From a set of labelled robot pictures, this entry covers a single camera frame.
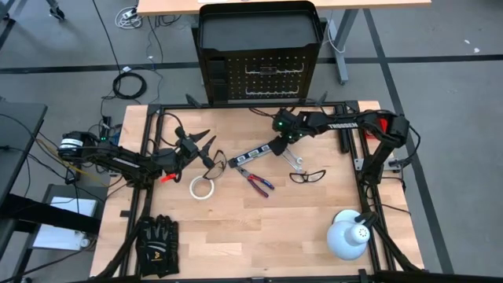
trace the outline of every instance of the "black glove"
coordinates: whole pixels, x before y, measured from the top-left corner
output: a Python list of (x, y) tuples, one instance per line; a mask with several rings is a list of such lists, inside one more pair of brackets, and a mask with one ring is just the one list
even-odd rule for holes
[(168, 216), (144, 217), (139, 221), (140, 232), (136, 240), (136, 253), (142, 276), (157, 274), (159, 278), (177, 274), (178, 223)]

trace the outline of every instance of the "white lamp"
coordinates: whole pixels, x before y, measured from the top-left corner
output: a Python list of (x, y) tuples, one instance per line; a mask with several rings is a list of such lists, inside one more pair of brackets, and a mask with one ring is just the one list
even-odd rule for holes
[(329, 248), (341, 259), (355, 260), (367, 248), (370, 232), (362, 225), (365, 220), (360, 223), (354, 221), (359, 215), (357, 211), (345, 209), (336, 215), (329, 228), (327, 233)]

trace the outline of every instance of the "red component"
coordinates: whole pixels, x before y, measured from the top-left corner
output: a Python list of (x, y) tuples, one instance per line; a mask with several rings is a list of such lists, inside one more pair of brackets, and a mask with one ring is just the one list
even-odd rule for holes
[[(380, 128), (381, 130), (383, 130), (384, 133), (386, 133), (386, 129), (387, 129), (387, 120), (386, 119), (379, 119), (379, 123), (380, 123)], [(367, 130), (365, 131), (365, 136), (367, 138), (375, 138), (373, 134), (370, 134), (370, 132), (368, 132)]]
[(167, 181), (172, 180), (174, 178), (176, 178), (176, 174), (169, 174), (166, 177), (160, 179), (160, 182), (162, 182), (162, 183), (167, 182)]

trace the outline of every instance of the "eyeglasses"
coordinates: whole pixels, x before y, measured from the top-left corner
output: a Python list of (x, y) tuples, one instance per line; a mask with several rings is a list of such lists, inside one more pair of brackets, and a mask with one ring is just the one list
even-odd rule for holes
[(227, 158), (222, 150), (217, 150), (215, 157), (213, 157), (213, 167), (208, 169), (206, 173), (204, 173), (203, 178), (207, 180), (212, 180), (220, 177), (223, 174), (223, 171), (227, 167)]
[(320, 181), (321, 178), (325, 176), (326, 170), (321, 170), (318, 172), (314, 172), (312, 174), (307, 174), (307, 172), (304, 173), (290, 173), (290, 179), (293, 182), (302, 184), (305, 182), (317, 182)]

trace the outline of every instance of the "pegboard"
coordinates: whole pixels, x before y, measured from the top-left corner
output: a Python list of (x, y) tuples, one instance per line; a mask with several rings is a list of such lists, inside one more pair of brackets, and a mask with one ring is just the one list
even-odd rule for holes
[(229, 99), (301, 98), (306, 56), (227, 57)]

